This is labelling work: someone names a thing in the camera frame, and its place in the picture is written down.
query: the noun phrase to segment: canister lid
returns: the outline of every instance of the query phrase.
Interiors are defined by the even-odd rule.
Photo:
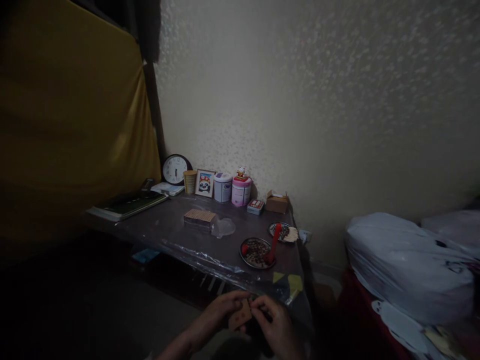
[[[228,183],[232,181],[232,175],[226,172],[219,172],[215,175],[214,180],[218,183]]]
[[[233,185],[237,188],[248,188],[252,184],[252,178],[248,178],[245,181],[238,181],[237,179],[233,178]]]

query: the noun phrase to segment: white wall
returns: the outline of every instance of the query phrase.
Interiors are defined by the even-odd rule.
[[[418,220],[480,184],[479,6],[162,0],[165,146],[288,191],[311,255],[376,211]]]

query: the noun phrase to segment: electrical outlet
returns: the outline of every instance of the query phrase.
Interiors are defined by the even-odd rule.
[[[300,238],[301,242],[305,245],[312,240],[312,233],[308,230],[300,229],[298,230],[298,237]]]

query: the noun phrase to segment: plastic table cover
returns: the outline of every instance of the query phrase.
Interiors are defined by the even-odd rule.
[[[236,230],[218,239],[209,232],[188,228],[184,226],[183,217],[190,209],[214,212],[219,219],[230,218]],[[293,226],[290,212],[280,214],[263,211],[259,216],[248,213],[246,206],[236,207],[230,202],[217,202],[204,196],[182,193],[120,222],[90,214],[85,214],[85,220],[90,228],[166,253],[252,293],[268,294],[286,304],[292,318],[300,322],[302,328],[313,332],[305,290],[290,303],[290,290],[284,285],[272,283],[274,272],[299,275],[304,280],[299,244],[279,242],[275,253],[276,263],[266,270],[248,266],[240,256],[240,245],[247,238],[257,237],[271,243],[268,226],[272,222],[281,221]]]

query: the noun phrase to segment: red spoon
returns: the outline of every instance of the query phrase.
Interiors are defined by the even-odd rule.
[[[263,261],[265,261],[267,265],[270,265],[274,262],[275,249],[277,248],[281,231],[282,224],[277,222],[275,226],[275,232],[273,233],[273,240],[271,241],[270,251],[263,255]]]

